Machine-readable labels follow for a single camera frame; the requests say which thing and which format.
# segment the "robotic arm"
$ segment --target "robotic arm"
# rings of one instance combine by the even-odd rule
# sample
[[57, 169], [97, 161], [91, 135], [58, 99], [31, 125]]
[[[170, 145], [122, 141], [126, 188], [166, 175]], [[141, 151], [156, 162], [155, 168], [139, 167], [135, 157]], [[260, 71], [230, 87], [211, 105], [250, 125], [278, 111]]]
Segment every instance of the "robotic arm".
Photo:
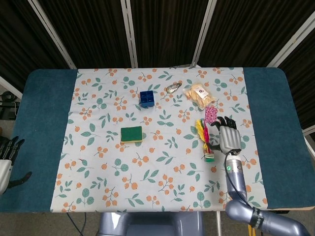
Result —
[[255, 229], [274, 236], [310, 236], [304, 225], [293, 219], [251, 207], [247, 202], [246, 185], [241, 158], [241, 136], [234, 120], [218, 117], [211, 126], [220, 132], [220, 144], [211, 146], [225, 154], [224, 167], [229, 195], [233, 200], [227, 203], [225, 211], [232, 220], [244, 222]]
[[0, 195], [2, 195], [7, 188], [12, 188], [24, 183], [32, 175], [32, 172], [28, 172], [22, 179], [10, 181], [15, 159], [20, 147], [24, 143], [24, 139], [16, 143], [18, 139], [19, 137], [15, 137], [12, 140], [0, 142]]

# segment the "blue cube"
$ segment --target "blue cube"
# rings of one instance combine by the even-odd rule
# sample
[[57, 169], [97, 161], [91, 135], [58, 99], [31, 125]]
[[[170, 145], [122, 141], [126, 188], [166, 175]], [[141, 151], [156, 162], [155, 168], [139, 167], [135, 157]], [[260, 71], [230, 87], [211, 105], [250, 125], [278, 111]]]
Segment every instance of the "blue cube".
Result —
[[146, 108], [146, 107], [154, 106], [153, 91], [140, 92], [140, 101], [141, 101], [141, 107]]

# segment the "green sponge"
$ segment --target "green sponge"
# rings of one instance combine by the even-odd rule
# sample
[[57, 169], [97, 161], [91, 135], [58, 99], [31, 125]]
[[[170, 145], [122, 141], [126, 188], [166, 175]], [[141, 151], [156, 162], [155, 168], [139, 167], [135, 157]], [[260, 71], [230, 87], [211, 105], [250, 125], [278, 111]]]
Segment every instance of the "green sponge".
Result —
[[122, 143], [135, 143], [142, 141], [142, 126], [127, 127], [120, 129]]

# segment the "blue felt mat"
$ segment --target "blue felt mat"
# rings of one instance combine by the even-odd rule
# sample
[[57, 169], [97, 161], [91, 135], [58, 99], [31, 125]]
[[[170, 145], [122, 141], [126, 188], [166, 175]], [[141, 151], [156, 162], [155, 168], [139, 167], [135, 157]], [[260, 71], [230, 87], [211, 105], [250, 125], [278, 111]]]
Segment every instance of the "blue felt mat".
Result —
[[284, 72], [244, 75], [268, 208], [315, 206], [315, 172]]
[[23, 92], [13, 137], [25, 139], [11, 180], [32, 171], [0, 196], [0, 211], [49, 211], [77, 70], [36, 70]]

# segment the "black curtain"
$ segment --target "black curtain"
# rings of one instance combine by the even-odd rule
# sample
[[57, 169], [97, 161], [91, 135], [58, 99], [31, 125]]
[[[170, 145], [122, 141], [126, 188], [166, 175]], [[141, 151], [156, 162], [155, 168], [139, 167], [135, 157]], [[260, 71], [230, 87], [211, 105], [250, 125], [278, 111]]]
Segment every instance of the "black curtain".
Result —
[[40, 0], [78, 68], [131, 67], [119, 0]]
[[0, 75], [23, 91], [38, 68], [69, 68], [26, 0], [0, 4]]
[[315, 125], [315, 29], [279, 68], [286, 73], [302, 128]]
[[131, 0], [139, 67], [190, 64], [208, 0]]
[[314, 11], [314, 0], [219, 0], [198, 64], [265, 67]]

